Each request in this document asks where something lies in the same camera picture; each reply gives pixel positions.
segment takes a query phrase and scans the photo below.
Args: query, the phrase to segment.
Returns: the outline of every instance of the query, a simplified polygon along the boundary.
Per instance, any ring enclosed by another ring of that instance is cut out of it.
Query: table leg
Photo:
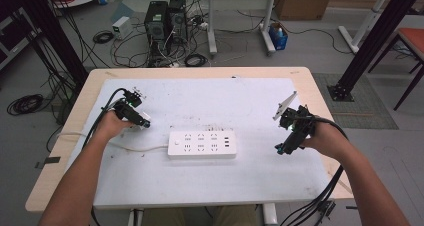
[[[272,43],[271,38],[269,37],[269,33],[268,33],[269,21],[271,19],[271,13],[272,13],[272,7],[273,6],[274,6],[274,0],[268,0],[264,24],[261,25],[261,28],[260,28],[262,37],[264,38],[264,41],[265,41],[265,45],[268,49],[268,55],[270,55],[271,53],[275,53],[274,44]]]
[[[277,212],[275,211],[274,203],[262,204],[262,210],[264,213],[264,225],[278,225]]]
[[[134,226],[134,225],[141,226],[142,219],[143,219],[143,211],[133,209],[130,212],[130,218],[128,220],[128,226]]]
[[[208,24],[208,42],[209,42],[209,53],[215,55],[218,52],[216,48],[215,32],[213,30],[213,0],[209,0],[209,24]]]

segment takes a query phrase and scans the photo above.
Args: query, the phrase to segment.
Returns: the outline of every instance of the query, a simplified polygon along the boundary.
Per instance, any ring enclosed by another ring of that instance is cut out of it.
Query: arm
[[[336,128],[317,123],[315,135],[302,145],[340,162],[352,186],[362,225],[409,225],[368,159]]]
[[[88,225],[97,188],[100,163],[107,142],[132,126],[110,111],[65,173],[41,216],[39,225]]]

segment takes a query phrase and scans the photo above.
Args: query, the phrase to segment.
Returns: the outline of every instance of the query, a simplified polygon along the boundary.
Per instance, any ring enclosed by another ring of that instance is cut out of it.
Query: power outlet
[[[169,135],[171,159],[235,158],[234,131],[176,131]]]

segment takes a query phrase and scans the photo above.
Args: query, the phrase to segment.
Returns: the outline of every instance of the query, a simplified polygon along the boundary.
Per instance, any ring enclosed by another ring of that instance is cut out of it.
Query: floor mat
[[[327,85],[335,85],[341,74],[312,74],[334,120],[343,128],[399,129],[370,82],[361,76],[352,90],[354,102],[335,102]]]

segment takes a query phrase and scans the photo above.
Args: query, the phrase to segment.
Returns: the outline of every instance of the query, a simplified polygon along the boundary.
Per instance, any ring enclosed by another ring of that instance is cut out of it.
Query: person's right hand
[[[302,146],[314,148],[321,154],[340,161],[352,145],[335,127],[317,122],[314,136],[305,139]]]

